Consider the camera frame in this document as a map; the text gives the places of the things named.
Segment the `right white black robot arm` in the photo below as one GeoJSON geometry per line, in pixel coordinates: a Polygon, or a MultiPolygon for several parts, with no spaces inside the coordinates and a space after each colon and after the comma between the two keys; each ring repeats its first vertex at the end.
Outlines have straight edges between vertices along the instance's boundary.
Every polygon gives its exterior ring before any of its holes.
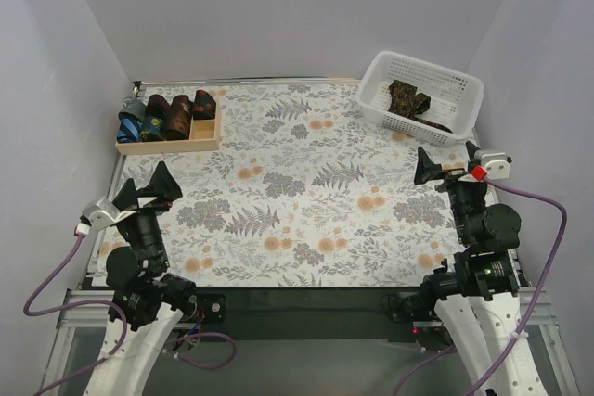
{"type": "Polygon", "coordinates": [[[486,178],[510,174],[503,152],[466,145],[466,168],[446,169],[418,149],[415,185],[435,181],[448,195],[458,242],[454,266],[424,277],[421,311],[445,326],[467,370],[472,395],[544,395],[524,331],[519,283],[509,252],[520,245],[520,215],[485,201],[486,178]]]}

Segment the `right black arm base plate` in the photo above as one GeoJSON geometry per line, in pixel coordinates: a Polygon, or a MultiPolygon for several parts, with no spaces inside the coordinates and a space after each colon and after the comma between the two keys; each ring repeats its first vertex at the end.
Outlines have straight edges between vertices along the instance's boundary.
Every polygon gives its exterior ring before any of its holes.
{"type": "Polygon", "coordinates": [[[396,323],[436,322],[438,317],[418,294],[384,294],[380,298],[382,312],[396,323]]]}

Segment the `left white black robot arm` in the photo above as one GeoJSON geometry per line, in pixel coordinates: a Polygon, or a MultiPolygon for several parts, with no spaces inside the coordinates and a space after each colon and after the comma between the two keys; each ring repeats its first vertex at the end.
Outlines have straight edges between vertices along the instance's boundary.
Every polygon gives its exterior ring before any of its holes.
{"type": "Polygon", "coordinates": [[[138,188],[129,179],[114,199],[102,198],[83,211],[82,221],[92,230],[114,226],[125,241],[106,261],[106,283],[114,294],[88,395],[141,394],[174,326],[196,314],[196,287],[169,274],[158,223],[181,196],[179,184],[159,162],[146,186],[138,188]]]}

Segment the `black tie with gold keys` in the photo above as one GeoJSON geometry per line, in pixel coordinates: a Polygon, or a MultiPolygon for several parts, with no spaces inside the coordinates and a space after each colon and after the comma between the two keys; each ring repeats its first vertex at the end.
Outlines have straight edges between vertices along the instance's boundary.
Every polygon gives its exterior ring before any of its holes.
{"type": "Polygon", "coordinates": [[[431,107],[432,99],[423,93],[418,93],[414,85],[394,80],[388,87],[391,96],[390,113],[422,123],[432,128],[452,133],[442,124],[427,121],[421,117],[431,107]]]}

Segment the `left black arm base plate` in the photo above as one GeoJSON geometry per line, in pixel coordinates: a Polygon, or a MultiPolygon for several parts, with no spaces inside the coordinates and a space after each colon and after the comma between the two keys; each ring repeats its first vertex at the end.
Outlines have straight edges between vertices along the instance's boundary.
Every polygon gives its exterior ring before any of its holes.
{"type": "Polygon", "coordinates": [[[183,322],[219,324],[226,319],[226,295],[195,294],[189,297],[183,322]]]}

